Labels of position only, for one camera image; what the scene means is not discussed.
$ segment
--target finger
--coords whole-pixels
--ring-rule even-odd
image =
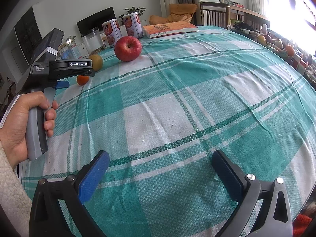
[[[47,136],[52,137],[54,135],[54,130],[48,130],[47,131]]]
[[[44,123],[44,129],[46,131],[48,130],[52,130],[54,129],[55,127],[55,120],[47,120],[45,123]]]
[[[56,111],[51,108],[50,110],[46,111],[45,113],[46,120],[52,120],[56,118]]]
[[[52,108],[58,109],[58,107],[59,107],[58,103],[55,100],[53,100]]]
[[[36,106],[40,106],[42,109],[49,108],[48,100],[43,92],[30,92],[21,95],[16,103],[27,110]]]

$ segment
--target blue gripper pad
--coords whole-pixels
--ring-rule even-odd
[[[110,156],[106,151],[103,151],[78,186],[78,198],[81,204],[91,199],[109,164]]]
[[[244,185],[218,150],[212,155],[212,166],[222,180],[230,198],[233,201],[241,202],[243,199]]]
[[[54,87],[55,89],[63,89],[63,88],[68,88],[69,87],[69,82],[68,81],[58,81],[57,85]]]

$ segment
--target window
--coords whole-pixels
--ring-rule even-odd
[[[316,50],[316,31],[305,20],[315,23],[312,13],[302,0],[295,0],[296,8],[291,9],[289,0],[269,0],[267,17],[270,29],[293,40],[300,48],[314,55]]]

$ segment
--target red apple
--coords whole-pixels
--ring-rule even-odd
[[[135,37],[122,37],[114,47],[116,57],[121,61],[135,60],[142,52],[142,44]]]
[[[272,42],[272,38],[269,35],[263,35],[267,42]]]

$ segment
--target clear plastic container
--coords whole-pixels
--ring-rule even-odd
[[[89,30],[82,39],[89,55],[97,54],[105,49],[98,27]]]
[[[58,47],[58,54],[61,59],[81,59],[82,56],[74,39],[70,38]]]

